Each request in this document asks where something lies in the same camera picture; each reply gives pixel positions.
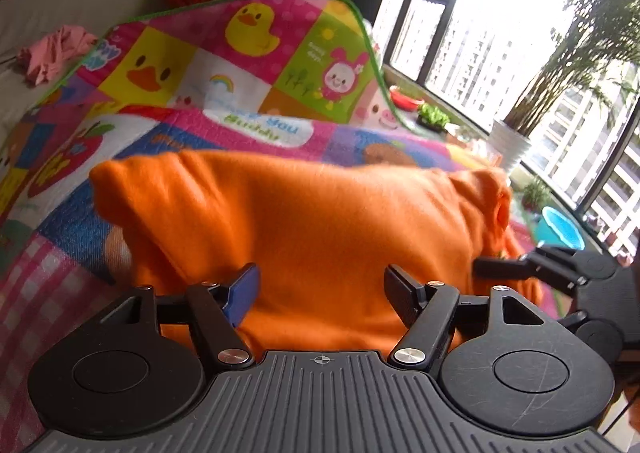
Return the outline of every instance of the blue basin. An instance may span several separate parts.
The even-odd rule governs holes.
[[[548,245],[562,245],[581,251],[584,240],[575,224],[555,208],[542,208],[542,218],[536,228],[536,240]]]

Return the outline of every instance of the green blanket trim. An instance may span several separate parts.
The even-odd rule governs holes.
[[[226,2],[233,2],[233,1],[235,1],[235,0],[212,0],[210,2],[204,2],[202,4],[193,4],[192,6],[185,6],[183,8],[170,9],[170,10],[167,10],[167,11],[160,11],[159,13],[145,14],[144,16],[137,16],[135,18],[132,18],[127,22],[123,22],[121,24],[116,24],[116,26],[121,26],[123,24],[130,24],[130,23],[133,23],[133,22],[144,22],[145,20],[153,20],[154,18],[160,18],[162,16],[168,16],[169,14],[181,13],[183,11],[191,11],[191,10],[195,10],[195,9],[199,9],[199,8],[205,8],[205,7],[208,7],[208,6],[212,6],[214,4],[224,4]],[[369,59],[372,62],[372,67],[373,67],[373,71],[374,71],[373,74],[375,76],[375,79],[378,82],[378,86],[383,90],[383,94],[384,94],[387,106],[393,112],[393,115],[396,117],[396,120],[398,120],[400,125],[402,125],[405,129],[409,130],[409,132],[411,132],[412,134],[420,136],[420,133],[416,132],[410,126],[408,126],[404,122],[404,120],[402,119],[402,116],[398,115],[398,111],[396,110],[397,107],[394,105],[393,101],[391,100],[391,97],[389,95],[389,90],[388,90],[388,88],[386,86],[386,83],[385,83],[385,80],[384,80],[384,78],[382,76],[382,72],[380,72],[380,69],[378,68],[378,66],[376,64],[376,55],[373,52],[373,48],[371,46],[371,40],[369,39],[369,36],[367,35],[367,30],[364,27],[364,19],[362,17],[362,14],[360,13],[358,8],[355,6],[355,4],[351,0],[338,0],[338,1],[342,2],[343,4],[346,4],[350,8],[350,10],[354,14],[354,16],[356,17],[356,20],[358,22],[358,26],[360,27],[360,30],[362,32],[362,37],[363,37],[363,40],[365,42],[365,46],[367,48],[367,52],[369,53]],[[100,40],[98,40],[98,42],[96,42],[96,44],[95,44],[96,48],[97,48],[98,44],[102,40],[106,39],[106,37],[109,35],[109,33],[111,32],[113,27],[110,27],[107,30],[107,32],[100,38]],[[30,107],[30,109],[35,107],[35,106],[37,106],[38,104],[42,103],[42,101],[46,97],[50,96],[52,93],[54,93],[56,90],[58,90],[73,74],[75,74],[78,71],[78,69],[84,64],[84,62],[87,61],[93,55],[93,53],[96,50],[96,48],[94,48],[87,55],[85,55],[84,58],[82,58],[81,61],[79,61],[78,64],[75,65],[75,67],[73,67],[62,78],[60,78],[58,81],[56,81],[55,85],[53,85],[53,87],[50,88],[43,97],[41,97],[37,102],[35,102]]]

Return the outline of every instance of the white flower pot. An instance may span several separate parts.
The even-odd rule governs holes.
[[[494,120],[494,126],[489,135],[489,144],[502,154],[500,167],[507,174],[513,171],[513,168],[531,148],[529,138],[512,130],[500,120]]]

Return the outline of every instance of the ribbed rubber surface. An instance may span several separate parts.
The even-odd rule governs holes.
[[[608,453],[592,430],[554,440],[492,434],[467,422],[422,373],[375,352],[269,352],[223,373],[191,414],[148,436],[115,441],[52,431],[33,453]]]

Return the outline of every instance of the orange towel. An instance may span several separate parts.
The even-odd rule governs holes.
[[[387,264],[486,295],[493,284],[471,278],[473,259],[516,251],[511,194],[497,170],[340,168],[210,151],[105,162],[90,178],[98,213],[123,228],[137,284],[182,292],[258,263],[260,294],[239,328],[258,357],[386,356],[406,331],[384,294]],[[537,280],[510,285],[540,300]]]

